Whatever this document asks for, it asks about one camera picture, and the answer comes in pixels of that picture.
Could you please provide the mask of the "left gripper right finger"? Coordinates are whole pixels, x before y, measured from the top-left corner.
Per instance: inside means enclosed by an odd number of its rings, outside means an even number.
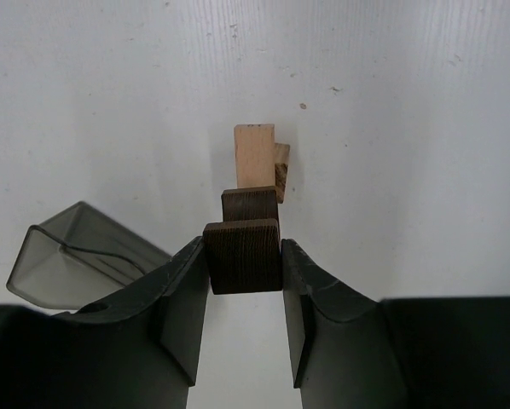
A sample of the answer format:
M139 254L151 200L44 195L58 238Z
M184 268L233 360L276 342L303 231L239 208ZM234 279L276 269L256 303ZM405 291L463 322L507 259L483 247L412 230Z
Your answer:
M282 243L293 385L305 408L510 408L510 297L376 302Z

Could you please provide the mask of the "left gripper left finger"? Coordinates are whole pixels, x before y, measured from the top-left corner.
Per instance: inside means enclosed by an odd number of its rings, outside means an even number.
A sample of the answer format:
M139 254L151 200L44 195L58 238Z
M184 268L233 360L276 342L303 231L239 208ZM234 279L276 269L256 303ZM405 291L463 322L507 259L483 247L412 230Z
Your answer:
M184 408L208 294L201 238L76 313L0 305L0 408Z

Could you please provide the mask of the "grey translucent plastic bin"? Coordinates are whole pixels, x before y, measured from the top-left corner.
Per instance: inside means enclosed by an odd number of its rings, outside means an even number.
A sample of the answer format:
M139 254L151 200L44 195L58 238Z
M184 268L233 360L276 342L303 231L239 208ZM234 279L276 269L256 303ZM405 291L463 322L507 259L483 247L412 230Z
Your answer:
M169 253L79 201L27 229L6 287L40 308L79 310L170 259Z

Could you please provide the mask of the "dark wood arch block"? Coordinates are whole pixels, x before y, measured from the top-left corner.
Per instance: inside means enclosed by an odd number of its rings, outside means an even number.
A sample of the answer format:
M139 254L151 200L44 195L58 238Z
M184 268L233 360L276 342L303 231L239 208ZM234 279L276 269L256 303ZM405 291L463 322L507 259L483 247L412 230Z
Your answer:
M203 241L216 295L280 291L281 234L274 187L228 189L223 220L206 225Z

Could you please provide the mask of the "striped brown wood block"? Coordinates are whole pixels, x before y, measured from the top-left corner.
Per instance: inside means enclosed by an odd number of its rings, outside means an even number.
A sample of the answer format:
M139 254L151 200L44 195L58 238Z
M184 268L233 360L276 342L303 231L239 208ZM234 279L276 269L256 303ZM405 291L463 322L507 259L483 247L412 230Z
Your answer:
M275 190L277 202L282 204L285 198L287 185L287 172L290 157L290 146L288 144L275 144Z

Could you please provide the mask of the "light wood rectangular block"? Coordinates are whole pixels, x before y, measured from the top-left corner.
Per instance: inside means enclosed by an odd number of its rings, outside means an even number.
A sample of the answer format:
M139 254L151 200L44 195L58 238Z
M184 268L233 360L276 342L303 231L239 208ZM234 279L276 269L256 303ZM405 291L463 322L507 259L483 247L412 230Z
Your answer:
M237 124L234 128L238 188L275 185L275 126Z

